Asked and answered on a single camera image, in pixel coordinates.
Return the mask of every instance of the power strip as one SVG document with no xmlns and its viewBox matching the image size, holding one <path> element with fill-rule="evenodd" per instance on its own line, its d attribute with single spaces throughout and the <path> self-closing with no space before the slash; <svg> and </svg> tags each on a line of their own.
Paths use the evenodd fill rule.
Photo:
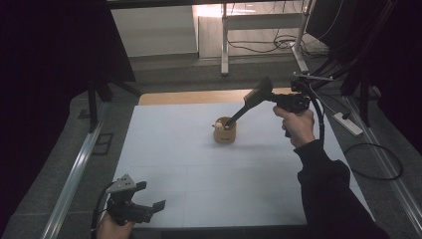
<svg viewBox="0 0 422 239">
<path fill-rule="evenodd" d="M 337 113 L 333 117 L 353 135 L 358 136 L 363 133 L 362 129 L 360 129 L 360 127 L 354 124 L 354 122 L 352 122 L 350 119 L 343 119 L 342 113 Z"/>
</svg>

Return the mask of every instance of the white sheet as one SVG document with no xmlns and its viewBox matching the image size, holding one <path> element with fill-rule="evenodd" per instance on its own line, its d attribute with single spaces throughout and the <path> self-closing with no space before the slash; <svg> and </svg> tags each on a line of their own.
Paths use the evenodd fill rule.
<svg viewBox="0 0 422 239">
<path fill-rule="evenodd" d="M 146 181 L 132 201 L 145 206 L 166 200 L 151 228 L 194 228 L 306 224 L 302 169 L 284 137 L 273 103 L 264 102 L 237 121 L 232 144 L 218 144 L 211 126 L 231 117 L 243 103 L 135 107 L 114 179 L 128 173 Z M 324 148 L 346 164 L 325 119 Z M 350 187 L 368 210 L 354 178 Z"/>
</svg>

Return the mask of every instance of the person's left hand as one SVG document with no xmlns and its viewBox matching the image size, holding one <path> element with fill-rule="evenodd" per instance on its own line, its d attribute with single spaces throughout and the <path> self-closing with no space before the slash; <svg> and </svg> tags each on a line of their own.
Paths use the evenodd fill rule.
<svg viewBox="0 0 422 239">
<path fill-rule="evenodd" d="M 127 222 L 123 226 L 115 223 L 114 219 L 106 213 L 97 231 L 97 239 L 128 239 L 134 222 Z"/>
</svg>

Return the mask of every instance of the gray carpet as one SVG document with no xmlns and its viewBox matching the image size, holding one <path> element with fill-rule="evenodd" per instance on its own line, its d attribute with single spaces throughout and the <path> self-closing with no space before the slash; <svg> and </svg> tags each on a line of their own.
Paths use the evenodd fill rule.
<svg viewBox="0 0 422 239">
<path fill-rule="evenodd" d="M 316 69 L 323 59 L 308 60 L 310 69 Z M 271 59 L 233 59 L 230 75 L 221 77 L 217 60 L 197 61 L 195 59 L 168 58 L 132 59 L 136 83 L 129 83 L 143 93 L 185 92 L 251 89 L 263 77 L 268 76 L 275 87 L 289 87 L 292 72 L 298 66 L 291 56 L 276 56 Z M 340 100 L 338 86 L 328 85 L 321 90 L 334 95 Z M 78 190 L 73 198 L 69 213 L 60 230 L 58 238 L 89 238 L 92 211 L 104 186 L 112 180 L 115 167 L 124 143 L 125 134 L 138 98 L 130 93 L 110 85 L 113 99 L 102 129 L 104 137 L 112 135 L 110 148 L 97 145 L 91 156 Z M 336 112 L 344 108 L 330 98 L 322 97 Z M 40 238 L 50 214 L 60 195 L 63 185 L 72 169 L 75 158 L 81 149 L 90 126 L 90 120 L 84 117 L 88 110 L 86 93 L 74 98 L 70 105 L 68 122 L 48 158 L 43 170 L 34 181 L 31 189 L 11 217 L 2 238 Z M 364 137 L 354 137 L 336 121 L 328 119 L 342 147 L 346 149 Z M 409 187 L 417 201 L 422 201 L 422 158 L 401 133 L 385 118 L 376 102 L 369 105 L 369 120 L 372 130 L 382 142 L 397 154 L 405 167 L 403 182 Z M 379 165 L 369 147 L 360 147 L 348 153 L 346 158 L 351 167 L 382 176 Z M 367 200 L 377 223 L 385 229 L 392 239 L 420 238 L 397 199 L 390 182 L 368 180 L 356 176 L 359 186 Z M 171 231 L 135 231 L 139 238 L 288 238 L 279 233 L 281 230 L 239 229 L 239 231 L 171 232 Z"/>
</svg>

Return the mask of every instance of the wooden container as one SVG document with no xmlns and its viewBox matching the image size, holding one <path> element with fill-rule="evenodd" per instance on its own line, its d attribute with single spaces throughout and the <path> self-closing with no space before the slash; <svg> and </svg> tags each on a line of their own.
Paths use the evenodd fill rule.
<svg viewBox="0 0 422 239">
<path fill-rule="evenodd" d="M 218 118 L 214 123 L 214 139 L 218 143 L 232 143 L 236 139 L 236 123 L 225 127 L 228 117 Z"/>
</svg>

